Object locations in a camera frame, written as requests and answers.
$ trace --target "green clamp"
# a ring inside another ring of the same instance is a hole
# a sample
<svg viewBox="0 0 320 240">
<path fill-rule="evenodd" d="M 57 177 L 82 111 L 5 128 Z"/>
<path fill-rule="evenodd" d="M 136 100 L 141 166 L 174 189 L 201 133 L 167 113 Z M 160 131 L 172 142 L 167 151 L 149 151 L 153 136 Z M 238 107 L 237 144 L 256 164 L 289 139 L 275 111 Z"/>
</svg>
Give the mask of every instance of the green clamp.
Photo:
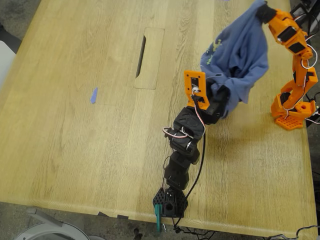
<svg viewBox="0 0 320 240">
<path fill-rule="evenodd" d="M 156 231 L 161 232 L 162 204 L 154 205 L 154 211 L 156 216 Z"/>
</svg>

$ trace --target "floor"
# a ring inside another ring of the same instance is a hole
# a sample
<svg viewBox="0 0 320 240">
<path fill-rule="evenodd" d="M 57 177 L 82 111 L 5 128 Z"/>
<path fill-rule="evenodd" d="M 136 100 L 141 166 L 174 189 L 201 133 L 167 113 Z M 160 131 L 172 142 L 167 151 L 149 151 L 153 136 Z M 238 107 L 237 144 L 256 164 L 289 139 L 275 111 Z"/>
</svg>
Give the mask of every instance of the floor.
<svg viewBox="0 0 320 240">
<path fill-rule="evenodd" d="M 290 0 L 292 6 L 298 1 L 299 0 Z M 8 32 L 23 39 L 39 2 L 40 0 L 0 0 L 1 24 L 4 25 Z M 316 50 L 320 50 L 320 34 L 313 37 L 311 43 Z M 316 64 L 315 68 L 317 69 L 317 75 L 320 76 L 320 61 Z M 309 96 L 313 97 L 317 92 L 320 92 L 320 84 L 314 86 L 309 91 Z M 320 156 L 320 149 L 317 147 L 320 128 L 313 124 L 307 130 L 313 177 L 315 180 L 320 180 L 320 162 L 317 161 Z M 0 240 L 13 240 L 21 231 L 37 223 L 35 219 L 25 214 L 26 208 L 26 206 L 0 202 Z M 167 233 L 163 232 L 159 234 L 156 232 L 154 223 L 64 212 L 52 209 L 43 209 L 43 211 L 55 217 L 57 220 L 74 224 L 88 235 L 100 236 L 106 240 L 133 239 L 135 228 L 139 228 L 140 233 L 143 234 L 142 239 L 197 239 L 196 236 L 190 234 L 176 234 L 173 231 L 172 226 L 166 226 Z M 211 239 L 262 240 L 262 237 L 217 232 Z"/>
</svg>

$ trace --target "blue tape piece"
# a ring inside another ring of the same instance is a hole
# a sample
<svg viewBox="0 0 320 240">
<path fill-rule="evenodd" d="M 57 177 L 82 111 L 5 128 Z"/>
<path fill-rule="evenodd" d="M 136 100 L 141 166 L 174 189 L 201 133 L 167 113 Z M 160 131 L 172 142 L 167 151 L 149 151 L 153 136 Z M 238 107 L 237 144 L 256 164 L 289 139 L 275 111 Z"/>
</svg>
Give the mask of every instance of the blue tape piece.
<svg viewBox="0 0 320 240">
<path fill-rule="evenodd" d="M 93 90 L 93 93 L 92 93 L 92 96 L 91 96 L 91 103 L 94 104 L 96 102 L 96 99 L 97 99 L 97 93 L 98 93 L 98 88 L 96 87 L 94 90 Z"/>
</svg>

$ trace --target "blue cloth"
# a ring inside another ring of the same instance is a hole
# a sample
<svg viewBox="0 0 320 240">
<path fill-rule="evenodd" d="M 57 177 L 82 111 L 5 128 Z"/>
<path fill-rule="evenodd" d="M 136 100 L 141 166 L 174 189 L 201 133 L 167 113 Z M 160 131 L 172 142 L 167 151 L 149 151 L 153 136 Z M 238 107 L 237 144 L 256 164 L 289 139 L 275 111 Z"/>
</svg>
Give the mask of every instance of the blue cloth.
<svg viewBox="0 0 320 240">
<path fill-rule="evenodd" d="M 257 9 L 265 4 L 255 0 L 251 7 L 226 27 L 202 55 L 200 66 L 213 96 L 224 85 L 230 90 L 223 117 L 238 102 L 248 103 L 249 91 L 268 70 L 267 41 Z"/>
</svg>

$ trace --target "wooden table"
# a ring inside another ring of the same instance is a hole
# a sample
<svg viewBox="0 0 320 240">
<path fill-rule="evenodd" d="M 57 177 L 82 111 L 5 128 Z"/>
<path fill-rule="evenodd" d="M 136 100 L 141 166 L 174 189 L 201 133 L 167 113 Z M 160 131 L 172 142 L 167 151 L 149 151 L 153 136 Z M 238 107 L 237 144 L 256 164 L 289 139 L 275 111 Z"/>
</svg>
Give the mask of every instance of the wooden table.
<svg viewBox="0 0 320 240">
<path fill-rule="evenodd" d="M 161 130 L 187 104 L 183 71 L 200 69 L 251 2 L 42 0 L 0 92 L 0 201 L 155 222 L 171 153 Z M 208 126 L 182 226 L 293 237 L 317 223 L 306 129 L 286 131 L 270 116 L 292 55 L 265 33 L 269 70 L 249 104 Z"/>
</svg>

